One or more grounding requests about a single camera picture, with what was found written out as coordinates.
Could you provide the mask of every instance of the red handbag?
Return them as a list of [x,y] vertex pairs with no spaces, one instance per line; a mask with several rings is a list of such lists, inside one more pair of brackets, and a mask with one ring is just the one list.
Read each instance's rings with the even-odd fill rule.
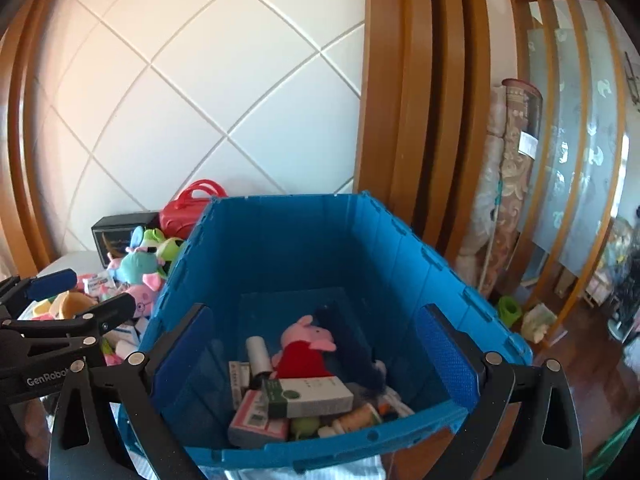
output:
[[[194,191],[203,191],[209,196],[194,198]],[[212,196],[224,197],[227,194],[223,187],[213,180],[197,180],[190,184],[178,198],[171,200],[160,212],[160,228],[164,236],[186,240]]]

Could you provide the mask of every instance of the pink pig plush toy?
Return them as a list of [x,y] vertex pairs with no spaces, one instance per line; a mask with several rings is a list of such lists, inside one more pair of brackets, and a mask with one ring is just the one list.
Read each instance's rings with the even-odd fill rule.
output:
[[330,377],[321,351],[335,352],[334,338],[324,328],[311,325],[313,316],[303,316],[280,338],[282,351],[271,359],[278,379]]

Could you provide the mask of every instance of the red dress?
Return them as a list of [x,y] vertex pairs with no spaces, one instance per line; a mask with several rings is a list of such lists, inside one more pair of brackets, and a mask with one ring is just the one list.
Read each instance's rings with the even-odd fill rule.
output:
[[282,351],[276,368],[278,379],[308,379],[311,377],[331,377],[324,368],[324,359],[319,350],[309,348],[308,341],[294,341]]

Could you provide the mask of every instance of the red bag handle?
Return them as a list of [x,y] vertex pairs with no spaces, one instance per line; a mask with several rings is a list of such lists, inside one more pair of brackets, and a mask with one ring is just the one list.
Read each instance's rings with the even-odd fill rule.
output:
[[193,197],[194,191],[203,191],[209,196],[215,195],[220,198],[227,196],[225,189],[220,186],[220,184],[214,182],[213,180],[203,178],[189,184],[189,187],[187,187],[183,192],[180,193],[180,195],[178,195],[178,198],[175,200],[176,208],[180,209],[186,207],[187,202],[197,200]]

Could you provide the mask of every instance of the pink box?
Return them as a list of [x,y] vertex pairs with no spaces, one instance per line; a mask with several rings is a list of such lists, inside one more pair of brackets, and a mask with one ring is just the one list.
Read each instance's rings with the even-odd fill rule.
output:
[[240,408],[229,425],[227,436],[233,446],[257,449],[272,442],[286,442],[289,419],[269,420],[262,391],[247,391]]

